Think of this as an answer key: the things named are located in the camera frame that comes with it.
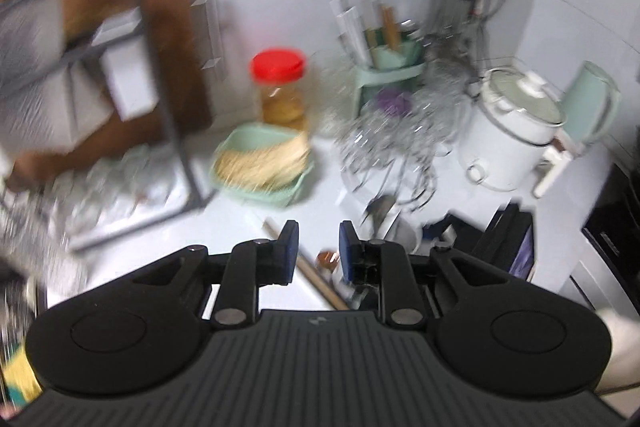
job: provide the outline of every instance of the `glass jar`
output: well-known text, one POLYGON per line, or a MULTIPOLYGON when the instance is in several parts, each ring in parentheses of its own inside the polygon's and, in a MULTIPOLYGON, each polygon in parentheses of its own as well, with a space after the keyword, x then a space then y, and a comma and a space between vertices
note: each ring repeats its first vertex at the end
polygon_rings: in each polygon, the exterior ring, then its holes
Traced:
POLYGON ((255 55, 251 72, 264 123, 307 130, 305 102, 298 84, 305 67, 305 55, 297 50, 272 48, 255 55))

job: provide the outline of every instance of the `electric kettle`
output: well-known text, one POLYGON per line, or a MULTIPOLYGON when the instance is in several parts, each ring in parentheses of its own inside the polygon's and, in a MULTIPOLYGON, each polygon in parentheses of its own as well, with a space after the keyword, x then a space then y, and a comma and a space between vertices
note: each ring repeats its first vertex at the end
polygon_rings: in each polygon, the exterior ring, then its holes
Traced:
POLYGON ((620 90, 613 78, 593 62, 585 62, 574 83, 562 97, 566 115, 562 130, 570 139, 570 148, 577 154, 602 139, 620 106, 620 90))

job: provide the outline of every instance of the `kettle handle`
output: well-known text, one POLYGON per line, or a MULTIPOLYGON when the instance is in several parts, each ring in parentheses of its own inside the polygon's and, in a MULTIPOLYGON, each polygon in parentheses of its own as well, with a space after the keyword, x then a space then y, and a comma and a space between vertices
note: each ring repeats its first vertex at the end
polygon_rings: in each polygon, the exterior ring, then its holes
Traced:
POLYGON ((609 128, 618 114, 618 108, 620 107, 620 102, 622 100, 622 93, 620 93, 615 84, 607 83, 607 96, 609 99, 607 114, 600 120, 602 122, 600 126, 597 129, 594 129, 590 135, 583 139, 583 143, 585 145, 597 142, 607 134, 607 131, 609 131, 609 128))

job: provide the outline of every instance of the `pot handle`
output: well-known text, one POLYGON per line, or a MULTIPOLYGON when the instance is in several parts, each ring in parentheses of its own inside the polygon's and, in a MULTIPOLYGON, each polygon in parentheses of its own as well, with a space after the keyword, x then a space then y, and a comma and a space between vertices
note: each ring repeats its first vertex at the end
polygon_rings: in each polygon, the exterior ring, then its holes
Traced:
POLYGON ((499 112, 500 114, 509 114, 514 110, 513 105, 506 101, 503 96, 498 98, 495 102, 495 112, 499 112))
POLYGON ((484 167, 480 165, 480 162, 475 161, 471 165, 466 168, 466 178, 472 182, 474 185, 481 184, 486 178, 488 174, 484 167))

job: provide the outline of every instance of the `white rice cooker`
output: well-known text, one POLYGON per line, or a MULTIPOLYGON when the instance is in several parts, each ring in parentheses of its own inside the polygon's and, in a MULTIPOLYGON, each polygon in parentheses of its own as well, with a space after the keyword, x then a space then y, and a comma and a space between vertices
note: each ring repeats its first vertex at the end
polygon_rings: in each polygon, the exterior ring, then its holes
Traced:
POLYGON ((565 122, 546 82, 530 71, 487 71, 458 146, 469 181, 515 190, 540 162, 565 122))

